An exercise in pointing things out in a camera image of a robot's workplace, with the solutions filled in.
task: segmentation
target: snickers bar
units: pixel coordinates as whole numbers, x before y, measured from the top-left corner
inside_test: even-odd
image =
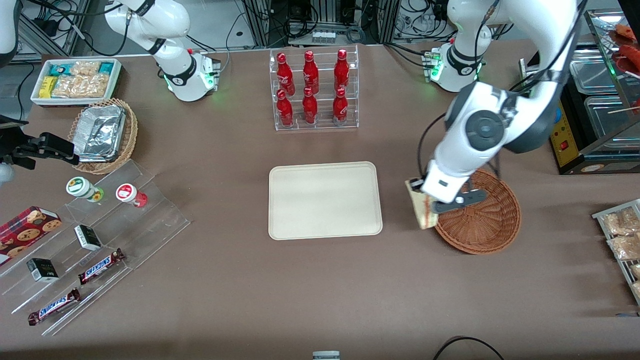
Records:
[[[91,266],[89,270],[78,275],[78,278],[80,278],[80,285],[84,285],[92,279],[98,277],[98,275],[102,274],[105,270],[112,267],[115,263],[124,258],[124,254],[122,254],[122,251],[120,250],[120,248],[118,248],[102,261],[100,261],[96,265]]]
[[[55,313],[56,311],[60,311],[63,307],[73,302],[76,302],[76,301],[79,302],[80,300],[81,300],[80,293],[78,292],[78,289],[74,288],[73,290],[71,290],[70,293],[52,302],[47,307],[43,307],[42,309],[40,309],[40,311],[34,311],[31,314],[29,314],[29,325],[30,326],[37,325],[42,320],[44,320],[47,316]]]

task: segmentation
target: coca-cola bottle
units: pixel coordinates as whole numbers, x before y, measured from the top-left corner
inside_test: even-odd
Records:
[[[336,126],[343,126],[347,122],[347,107],[349,102],[344,97],[344,88],[339,88],[335,92],[335,99],[333,100],[333,123]]]
[[[302,107],[305,110],[305,121],[309,125],[314,125],[318,117],[318,101],[314,96],[313,89],[309,86],[305,88],[305,98],[302,100]]]
[[[278,108],[278,116],[280,117],[280,122],[284,127],[292,127],[293,108],[291,107],[291,102],[287,99],[287,93],[285,93],[285,91],[282,89],[278,89],[276,95],[278,96],[276,107]]]
[[[347,88],[347,85],[349,85],[349,63],[347,63],[347,51],[345,49],[338,50],[338,61],[333,68],[333,76],[335,78],[335,91],[338,91],[340,87]]]
[[[305,77],[305,86],[310,87],[313,93],[317,94],[320,91],[320,78],[313,51],[305,51],[305,67],[302,69],[302,74]]]
[[[293,85],[293,71],[287,63],[287,57],[283,53],[278,53],[278,82],[280,88],[287,92],[287,96],[293,96],[296,93],[296,86]]]

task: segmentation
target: small bottle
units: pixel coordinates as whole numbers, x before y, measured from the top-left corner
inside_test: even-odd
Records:
[[[313,89],[305,88],[305,98],[302,100],[302,107],[305,109],[305,121],[309,125],[315,125],[318,118],[318,101],[314,96]]]
[[[291,102],[287,99],[287,93],[285,93],[285,91],[282,89],[278,89],[276,95],[278,96],[276,107],[278,108],[278,116],[280,117],[280,122],[284,127],[292,127],[293,107],[291,106]]]
[[[302,74],[305,77],[305,87],[310,87],[313,93],[317,94],[320,91],[320,77],[313,51],[305,51],[305,67]]]
[[[333,76],[335,78],[335,91],[339,88],[347,88],[349,85],[349,63],[347,63],[347,51],[345,49],[338,50],[338,61],[333,68]]]
[[[343,126],[347,122],[347,107],[349,102],[344,97],[344,88],[339,88],[335,92],[333,100],[333,123],[336,126]]]
[[[293,96],[296,93],[296,86],[293,85],[293,71],[287,63],[287,57],[283,53],[279,53],[278,59],[278,82],[280,88],[287,92],[287,96]]]
[[[116,190],[116,197],[122,202],[132,204],[136,208],[142,208],[147,205],[147,194],[138,191],[132,184],[122,184]]]
[[[67,183],[67,193],[75,197],[86,199],[88,202],[98,202],[104,196],[104,191],[91,184],[82,176],[76,176]]]

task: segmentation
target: wicker basket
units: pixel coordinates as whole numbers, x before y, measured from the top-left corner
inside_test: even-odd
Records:
[[[520,205],[509,186],[485,170],[476,171],[471,181],[474,188],[487,192],[486,200],[441,214],[436,230],[459,250],[493,254],[518,235],[522,223]]]
[[[98,106],[108,105],[121,106],[127,112],[124,129],[122,131],[122,141],[120,142],[120,155],[118,155],[118,158],[111,163],[80,163],[74,166],[74,168],[77,170],[95,175],[108,174],[124,165],[124,163],[129,160],[131,154],[133,153],[133,148],[136,146],[136,136],[138,135],[138,120],[136,119],[136,114],[133,113],[126,102],[120,99],[109,99],[101,102],[96,102],[95,104],[89,105],[89,107],[95,108]],[[74,138],[79,119],[80,114],[76,116],[76,121],[74,121],[74,124],[71,126],[71,131],[69,132],[69,136],[67,137],[69,141],[73,140]]]

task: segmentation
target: white box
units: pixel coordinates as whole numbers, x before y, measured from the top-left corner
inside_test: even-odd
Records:
[[[100,61],[102,63],[113,63],[113,68],[111,69],[111,74],[109,75],[109,83],[107,84],[107,90],[104,92],[104,97],[84,97],[77,99],[60,99],[60,98],[48,98],[44,99],[38,96],[40,92],[40,87],[42,86],[42,81],[45,76],[49,75],[49,71],[53,65],[61,65],[68,64],[75,61]],[[99,102],[101,100],[110,99],[115,91],[116,84],[118,83],[118,76],[120,75],[120,69],[122,68],[122,64],[114,58],[69,58],[69,59],[56,59],[56,60],[47,60],[42,64],[42,69],[40,70],[40,75],[38,75],[38,81],[36,81],[36,85],[33,87],[33,91],[31,92],[31,101],[34,104],[47,107],[47,106],[82,106],[89,105],[95,102]]]

